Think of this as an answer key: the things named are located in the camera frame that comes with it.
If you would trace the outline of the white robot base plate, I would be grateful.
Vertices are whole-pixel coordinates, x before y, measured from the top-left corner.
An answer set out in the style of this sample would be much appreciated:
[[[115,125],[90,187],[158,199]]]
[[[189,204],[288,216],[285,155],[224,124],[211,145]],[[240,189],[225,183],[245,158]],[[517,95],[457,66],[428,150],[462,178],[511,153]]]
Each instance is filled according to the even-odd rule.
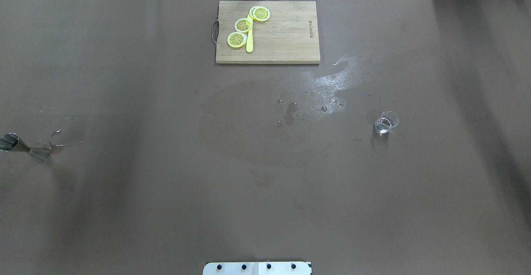
[[[312,275],[311,262],[211,262],[205,264],[203,275]]]

